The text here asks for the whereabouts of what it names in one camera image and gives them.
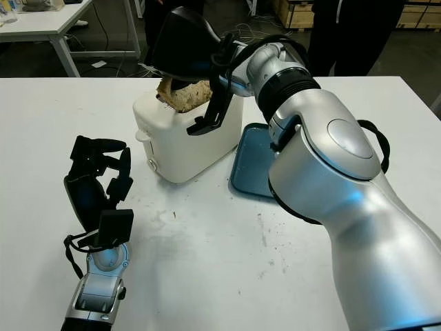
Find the white table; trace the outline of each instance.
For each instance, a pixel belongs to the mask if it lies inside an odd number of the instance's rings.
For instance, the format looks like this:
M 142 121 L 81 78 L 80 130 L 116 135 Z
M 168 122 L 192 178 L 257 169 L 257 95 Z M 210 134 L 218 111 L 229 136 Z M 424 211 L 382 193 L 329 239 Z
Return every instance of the white table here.
M 134 50 L 105 52 L 70 52 L 64 34 L 92 5 L 92 0 L 66 5 L 58 12 L 29 12 L 19 14 L 19 20 L 0 28 L 1 42 L 50 41 L 69 77 L 80 77 L 72 57 L 140 57 L 138 37 L 129 0 L 123 0 L 127 16 L 127 28 Z
M 388 179 L 441 235 L 438 119 L 398 77 L 318 81 L 387 135 Z M 134 184 L 120 206 L 135 213 L 133 257 L 114 330 L 347 330 L 325 229 L 232 192 L 234 153 L 183 185 L 147 167 L 131 107 L 157 83 L 0 79 L 2 330 L 59 330 L 63 322 L 78 281 L 62 244 L 82 230 L 63 187 L 78 134 L 132 149 Z M 245 100 L 243 124 L 262 120 Z M 84 268 L 85 257 L 76 259 Z

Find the wooden crate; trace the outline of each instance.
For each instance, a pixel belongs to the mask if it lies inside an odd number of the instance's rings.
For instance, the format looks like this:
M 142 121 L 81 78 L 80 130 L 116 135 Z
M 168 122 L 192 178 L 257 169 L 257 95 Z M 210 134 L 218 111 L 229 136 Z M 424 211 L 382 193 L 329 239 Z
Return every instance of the wooden crate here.
M 427 6 L 405 5 L 397 28 L 416 28 Z
M 427 6 L 405 5 L 402 12 L 424 12 Z
M 314 13 L 312 5 L 292 4 L 288 0 L 272 0 L 274 12 L 285 28 L 312 28 Z
M 422 15 L 418 28 L 423 29 L 440 29 L 441 28 L 441 12 L 426 12 Z
M 441 13 L 441 6 L 429 6 L 427 12 L 439 12 Z

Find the floor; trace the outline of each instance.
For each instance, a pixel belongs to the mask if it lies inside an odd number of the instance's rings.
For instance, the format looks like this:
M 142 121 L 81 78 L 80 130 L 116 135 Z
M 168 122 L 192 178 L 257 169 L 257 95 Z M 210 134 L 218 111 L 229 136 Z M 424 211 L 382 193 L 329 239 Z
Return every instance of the floor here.
M 127 42 L 126 21 L 122 1 L 94 0 L 96 12 L 109 37 L 109 50 L 130 47 Z M 259 7 L 257 18 L 248 16 L 245 0 L 206 0 L 204 16 L 220 34 L 231 31 L 242 41 L 252 42 L 268 34 L 288 34 L 305 47 L 309 44 L 310 32 L 288 31 L 281 27 L 271 9 Z M 73 30 L 69 43 L 73 50 L 103 50 L 106 38 L 94 8 L 90 8 L 83 19 L 89 22 L 84 29 Z M 136 29 L 143 54 L 147 44 L 143 21 L 136 19 Z M 76 59 L 79 72 L 84 77 L 142 77 L 145 71 L 138 61 L 126 58 L 107 59 L 107 65 L 95 70 L 91 64 L 99 59 Z M 370 75 L 401 76 L 430 106 L 441 93 L 441 33 L 421 31 L 395 31 L 372 68 Z M 0 77 L 65 77 L 65 72 L 49 43 L 0 44 Z

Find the white toaster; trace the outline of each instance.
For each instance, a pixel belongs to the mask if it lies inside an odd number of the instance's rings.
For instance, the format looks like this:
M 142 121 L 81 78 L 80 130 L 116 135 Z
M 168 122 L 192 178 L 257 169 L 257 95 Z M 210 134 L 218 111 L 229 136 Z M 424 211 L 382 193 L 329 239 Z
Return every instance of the white toaster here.
M 145 93 L 134 102 L 138 124 L 136 139 L 144 144 L 148 166 L 173 183 L 183 183 L 208 168 L 232 150 L 242 133 L 243 99 L 233 96 L 222 126 L 201 136 L 189 136 L 187 128 L 204 116 L 208 103 L 178 113 Z

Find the blue tray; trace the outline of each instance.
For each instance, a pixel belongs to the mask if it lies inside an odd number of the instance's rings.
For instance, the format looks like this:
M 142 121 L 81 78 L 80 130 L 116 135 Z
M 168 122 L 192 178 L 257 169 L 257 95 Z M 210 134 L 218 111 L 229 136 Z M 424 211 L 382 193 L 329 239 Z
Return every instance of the blue tray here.
M 268 125 L 251 123 L 245 127 L 230 177 L 233 188 L 242 193 L 273 197 L 268 186 L 268 171 L 274 162 L 270 144 Z

